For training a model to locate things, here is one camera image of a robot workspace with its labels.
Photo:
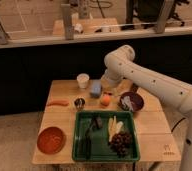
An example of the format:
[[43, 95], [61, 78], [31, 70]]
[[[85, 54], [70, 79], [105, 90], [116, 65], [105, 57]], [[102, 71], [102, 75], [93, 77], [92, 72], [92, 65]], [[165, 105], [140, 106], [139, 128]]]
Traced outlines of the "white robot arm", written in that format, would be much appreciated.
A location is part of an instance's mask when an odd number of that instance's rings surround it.
[[127, 78], [189, 120], [179, 171], [192, 171], [192, 85], [141, 67], [133, 62], [134, 58], [135, 51], [129, 45], [108, 53], [104, 58], [106, 70], [103, 78], [112, 87], [117, 87]]

